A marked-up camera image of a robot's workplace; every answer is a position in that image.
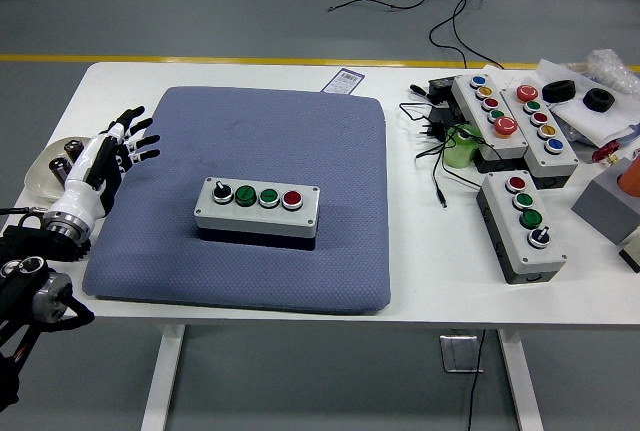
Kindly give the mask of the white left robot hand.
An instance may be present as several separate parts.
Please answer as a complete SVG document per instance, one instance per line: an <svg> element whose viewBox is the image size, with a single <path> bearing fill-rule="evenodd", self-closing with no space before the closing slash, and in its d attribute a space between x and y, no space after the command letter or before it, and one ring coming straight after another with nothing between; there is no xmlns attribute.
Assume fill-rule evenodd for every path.
<svg viewBox="0 0 640 431"><path fill-rule="evenodd" d="M128 109L90 138L66 178L61 198L45 213L47 223L67 222L87 232L109 214L125 173L133 165L160 154L157 149L143 149L157 143L158 135L134 138L152 124L150 118L141 117L144 111L142 106Z"/></svg>

